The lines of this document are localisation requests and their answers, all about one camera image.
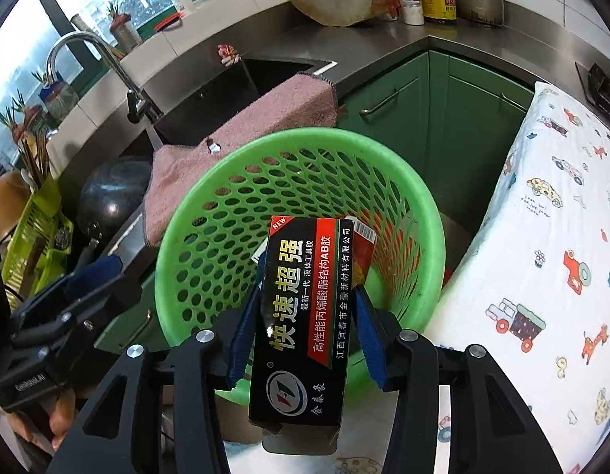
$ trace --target screw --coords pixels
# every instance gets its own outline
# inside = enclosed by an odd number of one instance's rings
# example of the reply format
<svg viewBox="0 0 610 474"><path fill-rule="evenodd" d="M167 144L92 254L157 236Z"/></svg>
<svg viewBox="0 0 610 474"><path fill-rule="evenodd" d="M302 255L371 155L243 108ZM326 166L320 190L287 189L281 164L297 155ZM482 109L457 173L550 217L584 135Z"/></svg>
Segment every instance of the screw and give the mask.
<svg viewBox="0 0 610 474"><path fill-rule="evenodd" d="M419 338L419 334L414 330L401 330L399 338L404 342L415 342Z"/></svg>
<svg viewBox="0 0 610 474"><path fill-rule="evenodd" d="M487 350L478 344L474 344L469 348L469 354L474 358L482 358L487 354Z"/></svg>
<svg viewBox="0 0 610 474"><path fill-rule="evenodd" d="M215 333L211 330L202 330L195 335L195 340L198 342L210 342L215 338Z"/></svg>
<svg viewBox="0 0 610 474"><path fill-rule="evenodd" d="M127 356L130 358L138 358L145 352L145 348L143 348L140 344L134 344L133 346L129 346L127 348Z"/></svg>

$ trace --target cabinet door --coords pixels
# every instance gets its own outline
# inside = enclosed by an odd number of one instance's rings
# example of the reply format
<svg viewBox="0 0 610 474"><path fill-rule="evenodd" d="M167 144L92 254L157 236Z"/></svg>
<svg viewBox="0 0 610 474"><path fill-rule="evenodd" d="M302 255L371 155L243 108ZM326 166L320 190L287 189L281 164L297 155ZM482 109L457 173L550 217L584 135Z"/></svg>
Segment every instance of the cabinet door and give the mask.
<svg viewBox="0 0 610 474"><path fill-rule="evenodd" d="M533 93L470 62L430 52L427 186L439 209L476 232Z"/></svg>
<svg viewBox="0 0 610 474"><path fill-rule="evenodd" d="M428 54L423 53L347 98L348 113L338 128L375 139L423 176L429 87Z"/></svg>

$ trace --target green plastic basket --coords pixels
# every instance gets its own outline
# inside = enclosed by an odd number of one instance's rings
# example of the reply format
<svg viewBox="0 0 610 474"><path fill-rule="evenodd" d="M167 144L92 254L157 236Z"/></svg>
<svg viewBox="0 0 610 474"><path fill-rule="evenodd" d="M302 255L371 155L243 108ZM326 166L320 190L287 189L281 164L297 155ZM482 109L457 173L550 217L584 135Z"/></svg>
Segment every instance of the green plastic basket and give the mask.
<svg viewBox="0 0 610 474"><path fill-rule="evenodd" d="M347 214L377 232L369 294L404 328L422 332L445 270L443 225L432 195L401 157L372 139L303 128L229 154L175 211L156 264L156 308L169 345L239 306L255 276L250 257L268 235L271 216ZM381 291L383 297L375 294ZM220 395L247 404L249 380L250 365L236 388ZM348 361L347 394L367 380L358 349Z"/></svg>

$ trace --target blue gripper pad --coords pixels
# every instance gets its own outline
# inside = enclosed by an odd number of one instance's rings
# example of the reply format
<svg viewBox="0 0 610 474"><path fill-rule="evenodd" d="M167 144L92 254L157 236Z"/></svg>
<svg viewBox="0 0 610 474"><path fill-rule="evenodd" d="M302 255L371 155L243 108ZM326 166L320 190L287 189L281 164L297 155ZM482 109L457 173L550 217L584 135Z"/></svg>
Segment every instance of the blue gripper pad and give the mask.
<svg viewBox="0 0 610 474"><path fill-rule="evenodd" d="M261 300L261 281L265 271L266 253L259 257L259 266L254 285L247 292L248 299L244 301L246 309L241 316L239 326L230 344L230 355L228 357L228 384L234 387L244 377L246 364L252 349L254 332L256 328L256 317L259 312L259 301Z"/></svg>
<svg viewBox="0 0 610 474"><path fill-rule="evenodd" d="M366 360L366 367L369 370L370 378L383 390L388 381L386 354L373 322L373 305L370 302L369 295L361 285L351 291L351 298L353 299L353 320Z"/></svg>

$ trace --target jar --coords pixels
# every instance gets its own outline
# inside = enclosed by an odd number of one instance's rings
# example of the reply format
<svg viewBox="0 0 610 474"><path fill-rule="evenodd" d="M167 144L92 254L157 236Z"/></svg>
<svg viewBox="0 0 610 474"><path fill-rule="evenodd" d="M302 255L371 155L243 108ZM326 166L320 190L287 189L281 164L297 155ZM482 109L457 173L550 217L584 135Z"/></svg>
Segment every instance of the jar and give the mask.
<svg viewBox="0 0 610 474"><path fill-rule="evenodd" d="M402 16L405 24L423 25L424 16L421 0L402 0Z"/></svg>

